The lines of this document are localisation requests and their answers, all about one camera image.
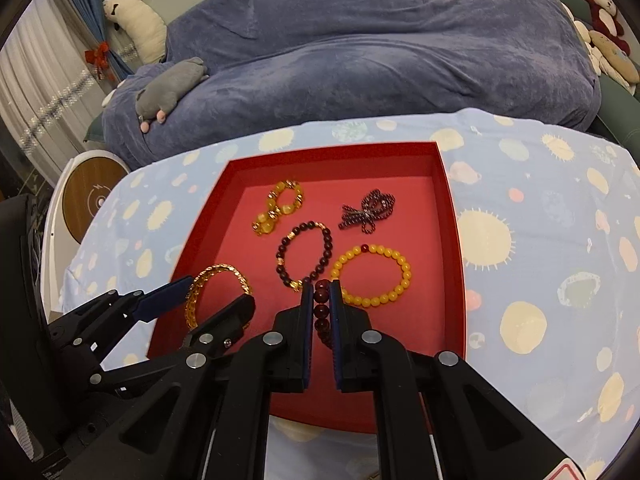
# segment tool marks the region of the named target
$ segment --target red tray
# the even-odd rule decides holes
[[[273,233],[257,237],[256,215],[267,194],[285,179],[299,181],[305,192],[302,208],[282,217]],[[393,214],[365,235],[359,226],[340,231],[343,203],[359,206],[372,189],[396,197]],[[279,203],[292,202],[283,194]],[[271,329],[274,315],[295,306],[300,295],[282,285],[275,267],[280,239],[300,222],[322,222],[332,231],[335,259],[353,246],[382,244],[400,251],[412,266],[410,287],[395,302],[368,310],[374,328],[394,336],[412,351],[433,355],[451,350],[464,356],[465,297],[462,258],[449,185],[433,142],[335,146],[274,153],[231,161],[220,175],[176,265],[173,279],[195,276],[215,263],[231,264],[248,279],[257,305],[244,339]],[[319,230],[297,237],[287,251],[287,270],[302,279],[322,253]],[[330,267],[325,271],[328,276]],[[342,285],[362,297],[378,296],[400,282],[391,258],[366,254],[344,267]],[[210,280],[197,308],[207,319],[241,293],[229,272]],[[148,351],[154,357],[180,346],[187,326],[183,309],[162,316]],[[304,394],[274,394],[271,413],[290,420],[336,430],[375,433],[372,395],[342,394],[335,389],[331,352],[314,333],[312,371]]]

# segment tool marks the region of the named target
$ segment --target silver bolt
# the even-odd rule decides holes
[[[382,334],[377,330],[367,330],[360,336],[365,343],[375,344],[382,341]]]
[[[195,353],[187,357],[187,366],[189,368],[200,368],[206,362],[207,358],[204,356],[204,354]]]
[[[282,334],[280,332],[267,332],[262,336],[262,341],[264,341],[265,345],[275,346],[282,343]]]
[[[455,366],[458,364],[459,359],[457,355],[447,350],[444,352],[440,352],[440,355],[438,355],[438,361],[440,361],[445,366]]]

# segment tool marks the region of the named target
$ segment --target white plush toy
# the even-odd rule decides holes
[[[104,14],[132,39],[140,61],[160,61],[166,50],[166,25],[162,18],[142,0],[103,0]]]

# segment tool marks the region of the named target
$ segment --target dark red beaded bracelet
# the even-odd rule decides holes
[[[320,261],[316,265],[316,268],[304,278],[304,280],[292,280],[287,272],[287,269],[284,266],[284,254],[287,252],[287,248],[289,244],[298,236],[302,231],[307,231],[309,229],[315,229],[316,227],[322,229],[322,238],[324,239],[324,251],[322,252],[322,257]],[[332,255],[332,249],[334,248],[334,242],[331,238],[331,231],[320,222],[303,222],[299,226],[294,227],[291,232],[285,236],[280,241],[280,246],[278,247],[278,252],[276,253],[276,272],[278,276],[282,280],[285,286],[290,286],[296,292],[300,292],[302,290],[302,282],[309,280],[310,282],[314,282],[318,279],[320,274],[324,272],[324,268],[329,265],[329,258]]]
[[[320,280],[316,283],[314,301],[317,305],[314,307],[314,316],[316,317],[314,327],[318,332],[320,341],[331,350],[333,347],[331,323],[329,322],[329,307],[326,306],[329,301],[329,283],[329,280]]]

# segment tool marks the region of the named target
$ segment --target red plush toy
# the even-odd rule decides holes
[[[613,41],[613,43],[619,46],[620,50],[625,54],[631,54],[629,44],[625,40],[621,40],[619,38],[619,36],[622,36],[625,31],[616,19],[618,16],[618,8],[613,0],[587,1],[591,7],[591,21],[593,22],[593,28]]]

